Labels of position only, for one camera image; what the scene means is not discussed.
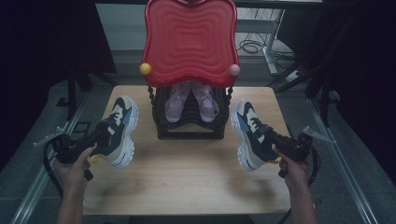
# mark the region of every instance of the hand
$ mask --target hand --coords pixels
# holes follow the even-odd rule
[[[72,193],[77,196],[84,194],[88,180],[84,177],[84,171],[90,169],[91,164],[87,161],[93,148],[89,147],[79,155],[77,161],[72,164],[55,162],[55,170],[64,183],[64,194]]]
[[[307,172],[308,167],[304,161],[294,161],[282,154],[277,148],[274,151],[282,158],[279,167],[282,170],[288,171],[285,176],[285,183],[290,191],[301,190],[308,188]]]

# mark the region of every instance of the black stand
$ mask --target black stand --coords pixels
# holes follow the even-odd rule
[[[288,77],[294,70],[303,65],[306,61],[318,57],[318,53],[322,50],[324,45],[328,43],[328,39],[330,36],[335,35],[333,41],[331,42],[328,50],[324,54],[322,60],[319,64],[307,71],[306,73],[298,76],[293,81],[284,84],[283,86],[277,87],[275,91],[286,91],[295,85],[312,78],[309,82],[308,86],[305,89],[305,96],[307,98],[314,98],[320,89],[322,89],[321,94],[321,107],[320,107],[320,116],[325,123],[326,126],[329,126],[328,121],[328,108],[330,103],[330,82],[332,77],[332,65],[335,57],[335,52],[339,49],[339,46],[348,33],[350,27],[357,19],[358,13],[355,11],[346,10],[344,16],[340,19],[339,22],[333,27],[333,29],[329,32],[329,34],[322,39],[320,44],[309,52],[302,60],[294,63],[290,68],[288,68],[284,73],[276,77],[271,83],[266,86],[272,86],[286,77]]]

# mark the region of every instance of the black curtain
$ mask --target black curtain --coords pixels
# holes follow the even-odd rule
[[[363,4],[337,53],[332,88],[343,118],[396,184],[395,10],[391,1]]]
[[[71,71],[87,76],[116,69],[90,0],[2,1],[0,27],[3,168],[41,113],[51,86]]]

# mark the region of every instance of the pink ball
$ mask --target pink ball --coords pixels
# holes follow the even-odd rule
[[[238,64],[233,64],[230,66],[230,73],[232,76],[238,76],[239,73],[241,72],[241,68],[239,67]]]

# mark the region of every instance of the shoe sole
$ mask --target shoe sole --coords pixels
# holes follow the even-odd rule
[[[243,134],[243,131],[241,129],[241,125],[239,124],[239,119],[238,119],[238,106],[240,101],[235,104],[233,107],[233,113],[231,114],[231,125],[233,126],[233,132],[239,137],[241,140],[241,144],[238,147],[237,155],[238,155],[238,160],[239,164],[249,172],[257,170],[259,167],[254,165],[251,162],[250,156],[249,156],[249,148],[248,145],[245,142],[245,136]]]
[[[132,157],[134,156],[134,142],[131,139],[131,133],[136,128],[139,114],[138,114],[137,104],[134,102],[133,99],[129,97],[128,99],[132,106],[132,113],[129,119],[129,123],[126,126],[125,134],[122,136],[121,139],[122,152],[116,160],[110,161],[110,164],[112,164],[116,168],[124,168],[125,166],[129,165],[129,162],[132,160]]]

